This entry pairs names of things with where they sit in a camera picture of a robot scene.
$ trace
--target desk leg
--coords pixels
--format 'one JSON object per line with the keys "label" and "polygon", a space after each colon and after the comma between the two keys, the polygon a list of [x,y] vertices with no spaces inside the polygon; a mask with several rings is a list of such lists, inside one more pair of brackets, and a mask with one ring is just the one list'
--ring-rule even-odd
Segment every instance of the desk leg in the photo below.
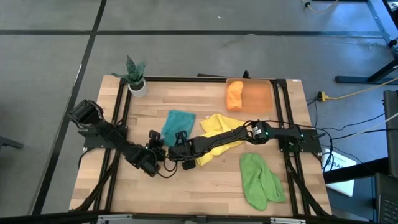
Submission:
{"label": "desk leg", "polygon": [[[384,77],[394,71],[397,65],[398,61],[393,60],[370,77],[336,76],[335,81],[337,83],[382,84],[392,80],[392,78]],[[388,85],[398,85],[398,81],[391,82]]]}
{"label": "desk leg", "polygon": [[388,157],[385,157],[355,166],[344,167],[341,169],[324,172],[323,178],[325,179],[326,184],[330,184],[334,182],[342,182],[352,179],[369,177],[374,175],[375,172],[388,174],[388,168]]}
{"label": "desk leg", "polygon": [[0,136],[0,147],[1,146],[11,146],[11,147],[14,147],[17,149],[24,147],[24,145],[22,143],[19,143],[19,142],[13,141],[11,139],[4,138],[4,137]]}

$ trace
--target potted plant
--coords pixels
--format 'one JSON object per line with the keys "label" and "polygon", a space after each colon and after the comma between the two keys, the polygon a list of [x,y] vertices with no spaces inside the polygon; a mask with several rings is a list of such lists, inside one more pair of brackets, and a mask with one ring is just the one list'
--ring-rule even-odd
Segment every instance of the potted plant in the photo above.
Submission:
{"label": "potted plant", "polygon": [[125,79],[133,96],[139,98],[146,96],[148,93],[148,87],[144,78],[145,63],[141,62],[136,65],[127,55],[126,66],[128,72],[127,75],[118,75],[116,73],[112,73],[112,75]]}

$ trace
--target floor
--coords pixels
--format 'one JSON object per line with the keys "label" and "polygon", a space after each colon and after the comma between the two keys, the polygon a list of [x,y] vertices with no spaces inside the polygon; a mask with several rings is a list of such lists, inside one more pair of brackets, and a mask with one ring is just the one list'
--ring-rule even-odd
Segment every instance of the floor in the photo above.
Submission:
{"label": "floor", "polygon": [[[397,37],[384,6],[372,2],[390,36]],[[98,30],[378,31],[365,3],[341,2],[323,14],[304,9],[302,3],[109,0]],[[100,4],[100,0],[3,0],[0,30],[92,30]],[[312,6],[323,9],[329,4]],[[29,213],[88,42],[87,35],[0,35],[0,135],[25,144],[21,150],[1,149],[0,217]],[[145,60],[147,75],[240,77],[248,70],[252,77],[299,78],[308,99],[318,91],[338,96],[367,88],[337,84],[334,76],[369,76],[392,60],[385,41],[375,37],[97,35],[76,102],[96,99],[103,75],[124,73],[126,54]],[[395,89],[384,86],[318,103],[318,127],[340,128],[373,118],[383,113],[383,91]],[[315,124],[313,105],[310,113]],[[331,134],[342,136],[380,121]],[[385,133],[362,135],[336,147],[369,161],[387,155],[385,138]],[[44,213],[68,210],[82,145],[83,138],[70,126]]]}

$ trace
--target yellow towel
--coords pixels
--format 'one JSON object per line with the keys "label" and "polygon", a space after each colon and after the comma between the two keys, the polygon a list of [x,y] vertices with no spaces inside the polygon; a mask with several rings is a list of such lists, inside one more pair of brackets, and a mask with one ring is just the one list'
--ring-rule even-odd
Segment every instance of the yellow towel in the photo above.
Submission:
{"label": "yellow towel", "polygon": [[[216,134],[221,134],[232,129],[237,128],[238,126],[242,126],[244,124],[243,121],[239,121],[233,118],[229,118],[223,116],[221,114],[213,114],[209,119],[203,120],[200,125],[205,130],[206,134],[202,135],[204,137],[211,137]],[[209,153],[206,153],[201,158],[196,159],[197,164],[203,166],[208,161],[213,159],[213,156],[218,156],[221,153],[227,151],[231,147],[238,146],[243,141],[236,141],[229,144],[225,144],[223,146],[218,146],[212,149]]]}

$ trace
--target wooden tabletop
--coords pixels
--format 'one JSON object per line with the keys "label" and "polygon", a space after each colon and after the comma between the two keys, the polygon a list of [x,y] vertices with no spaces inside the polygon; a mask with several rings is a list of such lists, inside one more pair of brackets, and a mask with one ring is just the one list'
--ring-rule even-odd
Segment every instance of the wooden tabletop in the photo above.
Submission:
{"label": "wooden tabletop", "polygon": [[[225,83],[147,82],[147,84],[148,95],[144,98],[132,97],[129,109],[127,139],[136,144],[145,145],[149,140],[148,134],[151,129],[160,132],[171,109],[196,114],[191,137],[203,134],[200,121],[205,119],[205,116],[215,113],[243,121],[277,120],[275,106],[270,113],[261,116],[227,111]],[[111,120],[118,86],[118,78],[104,76],[97,102],[104,109],[104,117],[108,121]],[[301,80],[287,80],[287,86],[294,122],[311,125]],[[282,90],[279,91],[284,120],[287,121]],[[122,117],[126,93],[125,88],[119,119]],[[271,171],[282,181],[286,202],[269,202],[265,211],[258,211],[247,203],[239,170],[239,157],[245,152],[255,152],[263,156]],[[104,149],[96,149],[82,159],[70,208],[79,206],[98,182],[103,155]],[[319,161],[309,153],[301,153],[301,159],[307,188],[322,208],[331,213]],[[168,167],[173,166],[170,161],[166,164]],[[160,172],[168,175],[163,167]],[[101,208],[104,208],[107,190],[108,186],[105,186]],[[301,194],[297,186],[295,192],[298,210],[303,213]],[[277,140],[258,146],[244,142],[216,156],[203,167],[197,166],[191,170],[183,170],[179,164],[178,172],[170,179],[163,179],[159,175],[149,177],[122,157],[111,210],[127,213],[292,215],[285,164]]]}

